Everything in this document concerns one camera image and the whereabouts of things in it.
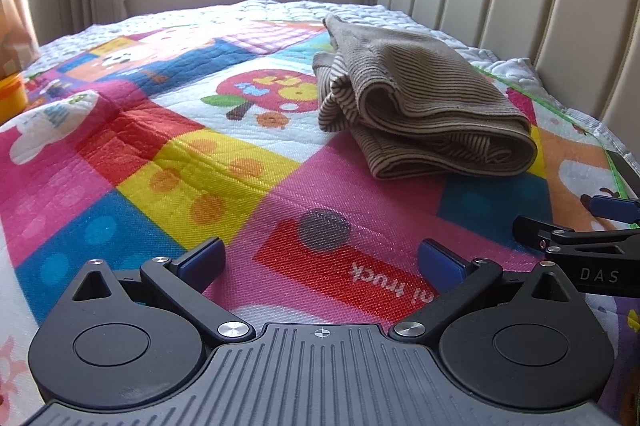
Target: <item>bed cover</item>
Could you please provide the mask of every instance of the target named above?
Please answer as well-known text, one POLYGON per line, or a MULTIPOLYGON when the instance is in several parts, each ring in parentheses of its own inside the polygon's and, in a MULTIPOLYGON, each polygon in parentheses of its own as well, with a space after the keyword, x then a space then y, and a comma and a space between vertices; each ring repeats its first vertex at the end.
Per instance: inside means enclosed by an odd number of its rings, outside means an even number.
MULTIPOLYGON (((0 127, 3 426, 41 404, 28 346, 88 259, 132 269, 217 235, 228 263, 206 295, 258 330, 386 328, 435 296, 417 272, 424 238, 528 271, 539 259, 511 238, 520 213, 584 231, 621 226, 580 202, 626 196, 604 148, 625 150, 606 128, 546 94, 527 60, 500 61, 382 6, 251 0, 139 16, 46 45, 27 74, 30 109, 0 127), (318 129, 310 64, 330 48, 327 12, 455 48, 531 120, 533 167, 508 179, 374 180, 348 132, 318 129)), ((616 352, 600 404, 635 425, 637 304, 585 298, 616 352)))

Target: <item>yellow container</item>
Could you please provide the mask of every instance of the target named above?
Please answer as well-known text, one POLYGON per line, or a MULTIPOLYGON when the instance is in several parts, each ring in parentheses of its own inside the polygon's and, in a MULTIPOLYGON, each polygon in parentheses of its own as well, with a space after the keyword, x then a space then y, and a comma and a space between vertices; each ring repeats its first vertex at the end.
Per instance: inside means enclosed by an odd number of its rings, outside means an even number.
POLYGON ((27 91, 18 72, 0 80, 0 125, 27 107, 27 91))

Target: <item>quilted play mat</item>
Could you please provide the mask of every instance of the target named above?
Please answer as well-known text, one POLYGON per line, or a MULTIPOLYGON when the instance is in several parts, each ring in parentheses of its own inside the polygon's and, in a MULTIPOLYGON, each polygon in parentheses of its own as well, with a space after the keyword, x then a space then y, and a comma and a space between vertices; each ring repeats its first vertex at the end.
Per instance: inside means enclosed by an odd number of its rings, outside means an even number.
MULTIPOLYGON (((601 143, 491 68, 533 125, 527 173, 374 180, 348 132, 318 129, 322 50, 318 18, 228 20, 120 35, 30 80, 30 108, 0 127, 0 424, 37 408, 29 341, 88 259, 133 269, 215 235, 227 267, 206 295, 258 330, 386 328, 436 296, 417 271, 424 238, 528 271, 539 258, 514 242, 517 215, 616 226, 583 205, 626 197, 601 143)), ((617 355, 601 405, 635 425, 635 302, 587 299, 617 355)))

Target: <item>folded garment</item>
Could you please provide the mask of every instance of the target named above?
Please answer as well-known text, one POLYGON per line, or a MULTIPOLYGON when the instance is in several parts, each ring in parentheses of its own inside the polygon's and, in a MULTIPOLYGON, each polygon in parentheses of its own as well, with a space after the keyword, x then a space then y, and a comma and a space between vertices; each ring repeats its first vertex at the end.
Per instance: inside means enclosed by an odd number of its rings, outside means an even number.
POLYGON ((324 24, 335 53, 314 57, 319 126, 350 129, 374 177, 506 177, 534 162, 529 120, 444 42, 335 15, 324 24))

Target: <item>headboard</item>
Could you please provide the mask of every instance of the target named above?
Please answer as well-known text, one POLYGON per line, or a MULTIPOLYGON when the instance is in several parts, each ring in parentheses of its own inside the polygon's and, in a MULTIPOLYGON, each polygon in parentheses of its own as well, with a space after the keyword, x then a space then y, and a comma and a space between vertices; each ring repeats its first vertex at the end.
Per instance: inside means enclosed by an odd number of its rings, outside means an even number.
POLYGON ((553 96, 640 159, 639 0, 378 1, 503 60, 531 58, 553 96))

